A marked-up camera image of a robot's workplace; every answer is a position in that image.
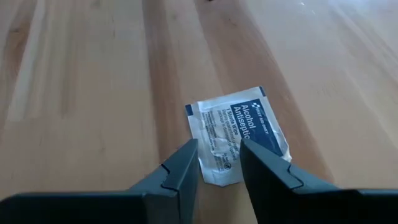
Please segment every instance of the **alcohol antiseptic packet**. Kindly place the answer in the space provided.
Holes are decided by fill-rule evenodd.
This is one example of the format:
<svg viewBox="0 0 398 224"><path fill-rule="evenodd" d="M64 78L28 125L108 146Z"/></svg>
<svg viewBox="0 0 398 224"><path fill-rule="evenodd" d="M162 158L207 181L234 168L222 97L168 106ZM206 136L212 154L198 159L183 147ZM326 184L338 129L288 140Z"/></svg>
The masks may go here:
<svg viewBox="0 0 398 224"><path fill-rule="evenodd" d="M243 181L239 147L251 139L291 161L289 145L261 86L186 105L198 139L199 163L206 183L225 186Z"/></svg>

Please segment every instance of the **blue label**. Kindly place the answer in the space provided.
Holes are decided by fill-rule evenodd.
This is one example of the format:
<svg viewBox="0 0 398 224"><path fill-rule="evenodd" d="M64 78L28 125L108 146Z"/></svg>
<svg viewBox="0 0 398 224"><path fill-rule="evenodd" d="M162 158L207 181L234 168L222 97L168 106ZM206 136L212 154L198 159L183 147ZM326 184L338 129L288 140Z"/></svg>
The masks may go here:
<svg viewBox="0 0 398 224"><path fill-rule="evenodd" d="M251 139L278 156L282 156L260 99L231 105L231 110L242 138Z"/></svg>

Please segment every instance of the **wooden table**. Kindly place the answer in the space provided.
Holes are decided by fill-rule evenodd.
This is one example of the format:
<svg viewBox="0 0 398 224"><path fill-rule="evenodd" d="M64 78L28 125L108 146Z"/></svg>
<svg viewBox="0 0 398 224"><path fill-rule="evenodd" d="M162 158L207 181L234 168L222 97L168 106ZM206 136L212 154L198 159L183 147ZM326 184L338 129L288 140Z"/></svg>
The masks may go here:
<svg viewBox="0 0 398 224"><path fill-rule="evenodd" d="M0 198L126 189L190 138L184 105L262 85L293 162L398 187L395 0L0 1ZM197 223L254 223L200 181Z"/></svg>

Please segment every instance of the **wood grain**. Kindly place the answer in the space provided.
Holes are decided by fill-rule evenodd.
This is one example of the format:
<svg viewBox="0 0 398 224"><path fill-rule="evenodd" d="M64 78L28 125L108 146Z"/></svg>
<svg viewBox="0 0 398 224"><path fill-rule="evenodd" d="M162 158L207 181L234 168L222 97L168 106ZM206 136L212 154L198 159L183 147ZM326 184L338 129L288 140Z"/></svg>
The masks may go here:
<svg viewBox="0 0 398 224"><path fill-rule="evenodd" d="M126 189L190 138L184 105L262 85L293 162L398 187L393 0L0 1L0 198ZM196 223L255 223L200 178Z"/></svg>

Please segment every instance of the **table surface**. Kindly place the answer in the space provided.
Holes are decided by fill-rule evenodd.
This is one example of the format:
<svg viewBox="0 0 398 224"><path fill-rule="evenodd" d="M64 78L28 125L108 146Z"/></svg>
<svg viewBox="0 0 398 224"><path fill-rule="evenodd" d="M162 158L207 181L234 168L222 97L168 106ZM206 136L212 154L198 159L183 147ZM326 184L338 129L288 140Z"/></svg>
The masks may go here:
<svg viewBox="0 0 398 224"><path fill-rule="evenodd" d="M184 105L263 86L293 163L398 187L395 0L1 0L0 198L126 189L190 138ZM254 223L201 180L196 223Z"/></svg>

